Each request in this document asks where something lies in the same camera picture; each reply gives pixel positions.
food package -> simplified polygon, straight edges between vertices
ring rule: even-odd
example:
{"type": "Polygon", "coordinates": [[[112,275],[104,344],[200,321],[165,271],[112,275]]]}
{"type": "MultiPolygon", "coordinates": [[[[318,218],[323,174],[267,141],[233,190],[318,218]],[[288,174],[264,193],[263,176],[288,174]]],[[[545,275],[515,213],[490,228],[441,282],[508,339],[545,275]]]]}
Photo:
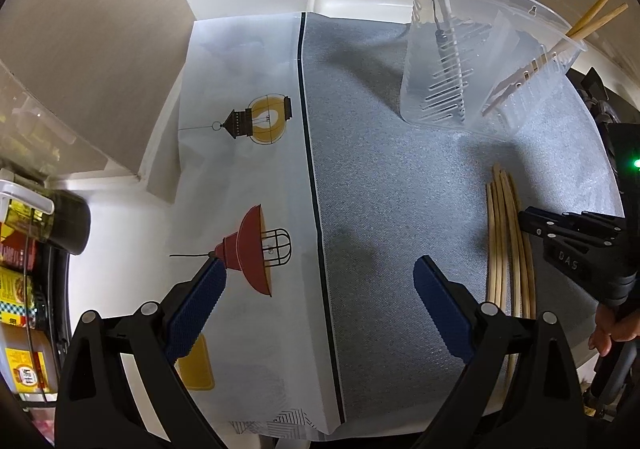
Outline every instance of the food package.
{"type": "MultiPolygon", "coordinates": [[[[25,239],[25,235],[20,231],[12,229],[5,223],[0,224],[0,265],[19,270],[20,272],[22,271],[24,265],[25,239]]],[[[36,258],[36,245],[36,241],[30,241],[27,272],[33,270],[33,264],[36,258]]]]}
{"type": "MultiPolygon", "coordinates": [[[[0,267],[0,322],[12,326],[25,326],[26,313],[24,308],[24,285],[22,274],[0,267]]],[[[33,284],[27,276],[27,290],[29,295],[30,326],[35,328],[36,310],[33,300],[33,284]]]]}
{"type": "Polygon", "coordinates": [[[42,352],[36,352],[36,359],[33,362],[31,355],[26,350],[6,348],[5,352],[18,393],[36,393],[39,387],[38,383],[43,386],[45,393],[51,392],[42,352]]]}

cable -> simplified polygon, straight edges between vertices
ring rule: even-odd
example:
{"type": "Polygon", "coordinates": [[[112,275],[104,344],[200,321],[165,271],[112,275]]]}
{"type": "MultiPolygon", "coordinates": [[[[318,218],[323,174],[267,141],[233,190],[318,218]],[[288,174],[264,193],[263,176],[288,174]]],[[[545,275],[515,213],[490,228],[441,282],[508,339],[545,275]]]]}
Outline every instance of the cable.
{"type": "Polygon", "coordinates": [[[196,127],[180,127],[178,131],[186,131],[188,129],[206,129],[207,127],[212,127],[211,125],[197,125],[196,127]]]}
{"type": "Polygon", "coordinates": [[[36,380],[38,381],[38,390],[42,395],[42,400],[44,402],[47,401],[46,394],[44,392],[44,382],[40,381],[40,373],[37,371],[36,366],[36,355],[33,352],[33,341],[31,340],[31,327],[29,324],[29,291],[27,285],[27,266],[29,264],[29,239],[31,238],[31,225],[33,225],[33,216],[35,214],[35,209],[31,209],[31,219],[29,221],[29,228],[27,231],[26,238],[24,239],[24,262],[22,264],[22,285],[23,285],[23,294],[24,294],[24,317],[25,322],[24,326],[26,328],[27,333],[27,344],[29,345],[29,356],[31,358],[31,366],[33,366],[33,372],[36,374],[36,380]]]}
{"type": "Polygon", "coordinates": [[[169,257],[205,257],[209,254],[169,254],[169,257]]]}

wooden stick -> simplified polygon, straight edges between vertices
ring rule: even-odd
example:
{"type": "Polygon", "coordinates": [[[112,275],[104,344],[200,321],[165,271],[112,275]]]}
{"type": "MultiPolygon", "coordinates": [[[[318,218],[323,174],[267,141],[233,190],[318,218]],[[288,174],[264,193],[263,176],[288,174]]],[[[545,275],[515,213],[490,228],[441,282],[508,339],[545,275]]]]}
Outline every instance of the wooden stick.
{"type": "MultiPolygon", "coordinates": [[[[518,188],[516,187],[513,177],[510,173],[507,173],[509,182],[511,185],[511,192],[513,193],[513,199],[516,202],[516,210],[520,212],[522,210],[522,201],[518,195],[518,188]]],[[[524,247],[524,258],[527,265],[527,277],[529,278],[529,308],[531,319],[537,317],[537,299],[536,299],[536,274],[533,269],[533,253],[531,252],[531,242],[529,241],[529,235],[522,235],[522,245],[524,247]]]]}
{"type": "Polygon", "coordinates": [[[588,37],[590,34],[594,33],[596,30],[602,28],[604,25],[606,25],[613,18],[618,17],[627,8],[629,8],[629,5],[627,3],[621,4],[619,7],[613,9],[611,12],[603,15],[601,18],[596,19],[595,21],[592,21],[592,22],[586,24],[585,26],[583,26],[582,28],[580,28],[571,37],[571,39],[573,39],[574,41],[581,41],[585,37],[588,37]]]}
{"type": "Polygon", "coordinates": [[[500,298],[502,295],[502,238],[500,237],[500,206],[498,205],[498,189],[495,182],[491,185],[491,200],[494,206],[494,239],[495,239],[495,292],[494,303],[500,306],[500,298]]]}
{"type": "Polygon", "coordinates": [[[508,186],[507,177],[504,171],[498,173],[498,183],[500,184],[502,194],[505,199],[505,208],[507,210],[507,220],[509,223],[509,235],[511,240],[511,259],[513,259],[513,272],[511,277],[511,315],[514,317],[523,317],[522,308],[528,302],[523,299],[522,292],[522,276],[520,275],[520,251],[518,249],[518,235],[516,233],[517,223],[514,222],[514,204],[511,197],[511,191],[508,186]]]}
{"type": "Polygon", "coordinates": [[[504,199],[507,207],[509,233],[511,236],[511,252],[513,258],[514,291],[511,294],[511,308],[514,308],[513,300],[520,299],[522,302],[522,317],[530,319],[529,277],[527,275],[527,263],[524,259],[522,231],[518,224],[518,214],[516,211],[515,201],[513,200],[513,191],[511,190],[511,185],[507,178],[507,172],[504,169],[500,171],[500,181],[502,182],[502,189],[504,190],[504,199]]]}
{"type": "Polygon", "coordinates": [[[486,285],[486,301],[495,303],[496,287],[496,259],[495,259],[495,215],[494,198],[491,184],[486,184],[486,218],[488,227],[489,261],[487,265],[488,276],[486,285]]]}
{"type": "Polygon", "coordinates": [[[602,10],[602,7],[606,5],[608,0],[597,0],[594,5],[584,13],[584,15],[578,19],[578,21],[571,27],[566,33],[567,37],[572,37],[580,28],[586,25],[593,19],[596,14],[602,10]]]}
{"type": "Polygon", "coordinates": [[[500,166],[498,164],[494,164],[493,167],[494,172],[494,183],[495,183],[495,191],[497,194],[497,202],[498,202],[498,215],[500,216],[500,257],[498,258],[498,263],[501,264],[500,268],[500,309],[502,311],[506,311],[507,308],[507,285],[508,285],[508,264],[509,264],[509,254],[507,252],[507,215],[504,207],[504,192],[502,190],[502,183],[500,181],[500,166]]]}

yellow lamp print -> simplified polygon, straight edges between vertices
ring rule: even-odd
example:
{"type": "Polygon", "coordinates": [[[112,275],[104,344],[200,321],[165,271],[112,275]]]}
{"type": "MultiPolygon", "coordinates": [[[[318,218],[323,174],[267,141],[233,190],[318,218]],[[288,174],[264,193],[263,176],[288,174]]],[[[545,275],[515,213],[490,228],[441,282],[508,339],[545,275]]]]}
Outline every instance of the yellow lamp print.
{"type": "Polygon", "coordinates": [[[291,99],[272,93],[256,98],[246,109],[231,111],[224,124],[214,122],[212,127],[216,131],[224,127],[234,139],[248,136],[255,143],[269,145],[282,136],[291,116],[291,99]]]}

bottle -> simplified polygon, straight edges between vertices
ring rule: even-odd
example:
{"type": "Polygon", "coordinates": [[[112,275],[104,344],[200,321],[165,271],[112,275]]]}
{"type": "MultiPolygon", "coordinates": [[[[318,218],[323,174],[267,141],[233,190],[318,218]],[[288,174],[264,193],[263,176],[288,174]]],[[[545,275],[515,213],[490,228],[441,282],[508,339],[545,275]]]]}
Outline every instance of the bottle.
{"type": "Polygon", "coordinates": [[[43,332],[31,331],[35,361],[31,360],[27,332],[0,323],[0,374],[13,393],[56,393],[55,363],[51,343],[43,332]]]}
{"type": "Polygon", "coordinates": [[[46,189],[2,168],[0,222],[38,241],[78,255],[84,251],[89,239],[91,213],[79,196],[46,189]]]}

